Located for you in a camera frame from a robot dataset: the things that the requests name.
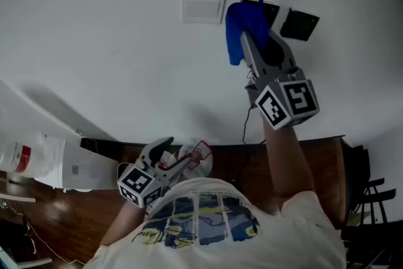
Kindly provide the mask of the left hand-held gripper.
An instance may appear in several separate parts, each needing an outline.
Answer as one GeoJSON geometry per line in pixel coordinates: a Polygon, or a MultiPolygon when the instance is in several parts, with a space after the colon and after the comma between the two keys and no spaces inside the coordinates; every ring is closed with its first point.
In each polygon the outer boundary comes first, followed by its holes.
{"type": "Polygon", "coordinates": [[[120,195],[144,209],[154,203],[173,185],[175,176],[191,162],[191,155],[177,160],[174,154],[164,153],[174,137],[164,137],[147,144],[134,164],[119,165],[123,172],[118,176],[120,195]]]}

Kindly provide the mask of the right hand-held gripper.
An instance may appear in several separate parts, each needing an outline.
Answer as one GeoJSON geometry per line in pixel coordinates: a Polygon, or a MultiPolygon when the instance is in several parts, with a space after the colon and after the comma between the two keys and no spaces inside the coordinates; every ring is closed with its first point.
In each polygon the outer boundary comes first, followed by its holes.
{"type": "Polygon", "coordinates": [[[319,113],[312,81],[296,67],[291,48],[279,35],[269,32],[263,56],[247,31],[241,34],[241,45],[249,69],[245,89],[251,108],[258,108],[273,130],[301,124],[319,113]]]}

